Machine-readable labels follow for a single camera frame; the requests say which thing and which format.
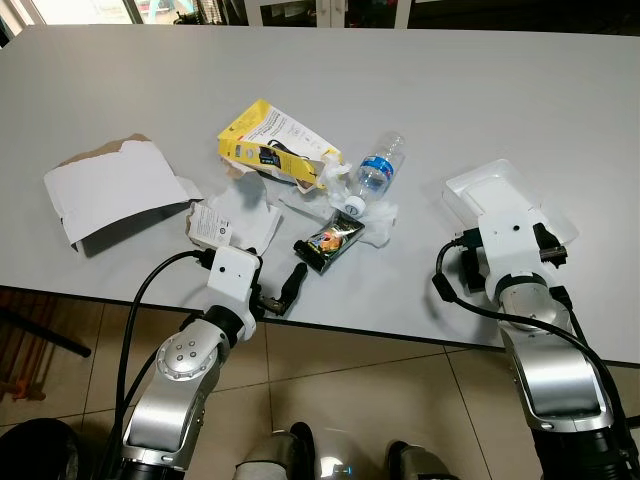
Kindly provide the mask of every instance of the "tile floor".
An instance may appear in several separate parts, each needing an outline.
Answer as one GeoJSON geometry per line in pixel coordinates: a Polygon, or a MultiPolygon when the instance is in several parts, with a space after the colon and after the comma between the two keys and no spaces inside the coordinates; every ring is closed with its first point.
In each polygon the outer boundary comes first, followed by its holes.
{"type": "MultiPolygon", "coordinates": [[[[61,299],[54,328],[93,355],[50,349],[47,398],[13,402],[5,395],[0,434],[29,418],[59,417],[99,451],[113,420],[126,314],[118,305],[61,299]]],[[[131,378],[184,317],[141,312],[131,378]]],[[[640,413],[640,370],[613,371],[627,413],[640,413]]],[[[232,352],[207,401],[186,478],[231,479],[257,441],[298,420],[311,425],[321,455],[351,463],[360,479],[385,478],[384,452],[395,439],[426,446],[464,480],[540,478],[503,355],[276,325],[259,325],[232,352]]]]}

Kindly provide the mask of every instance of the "white table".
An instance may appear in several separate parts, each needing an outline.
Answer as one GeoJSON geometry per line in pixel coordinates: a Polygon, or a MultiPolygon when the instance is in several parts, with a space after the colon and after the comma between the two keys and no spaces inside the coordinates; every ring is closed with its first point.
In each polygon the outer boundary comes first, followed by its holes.
{"type": "MultiPolygon", "coordinates": [[[[0,285],[131,301],[192,245],[181,213],[86,258],[66,243],[43,175],[77,152],[148,135],[203,193],[228,180],[216,135],[263,97],[357,162],[386,129],[407,161],[391,242],[311,272],[288,318],[307,325],[500,346],[493,322],[446,305],[430,278],[461,225],[440,181],[508,158],[581,231],[559,271],[603,358],[640,363],[640,39],[538,33],[36,27],[0,51],[0,285]]],[[[270,196],[282,188],[269,182],[270,196]]],[[[285,208],[264,257],[273,294],[316,228],[285,208]]],[[[175,265],[146,303],[200,309],[207,272],[175,265]]]]}

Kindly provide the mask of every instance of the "bottle label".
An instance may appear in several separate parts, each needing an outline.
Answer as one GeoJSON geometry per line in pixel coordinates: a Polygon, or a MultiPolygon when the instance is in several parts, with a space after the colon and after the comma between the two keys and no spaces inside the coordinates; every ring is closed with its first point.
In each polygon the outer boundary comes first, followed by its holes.
{"type": "Polygon", "coordinates": [[[374,156],[367,157],[362,161],[360,166],[375,168],[381,173],[384,173],[388,181],[391,181],[391,177],[393,177],[393,167],[387,160],[385,160],[382,157],[374,157],[374,156]]]}

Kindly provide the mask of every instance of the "torn cardboard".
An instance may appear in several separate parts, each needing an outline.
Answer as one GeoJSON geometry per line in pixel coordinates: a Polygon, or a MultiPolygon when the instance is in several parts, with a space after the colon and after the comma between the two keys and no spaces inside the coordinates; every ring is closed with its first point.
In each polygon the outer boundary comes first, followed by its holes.
{"type": "Polygon", "coordinates": [[[71,157],[44,183],[72,245],[137,213],[202,198],[141,134],[71,157]]]}

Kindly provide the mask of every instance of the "white container lid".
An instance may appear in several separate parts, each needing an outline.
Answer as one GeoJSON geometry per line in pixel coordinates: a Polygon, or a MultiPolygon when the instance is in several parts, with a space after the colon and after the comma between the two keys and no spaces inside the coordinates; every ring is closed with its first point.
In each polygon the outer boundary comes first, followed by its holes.
{"type": "Polygon", "coordinates": [[[344,201],[344,211],[352,217],[359,217],[364,212],[367,204],[360,197],[351,195],[344,201]]]}

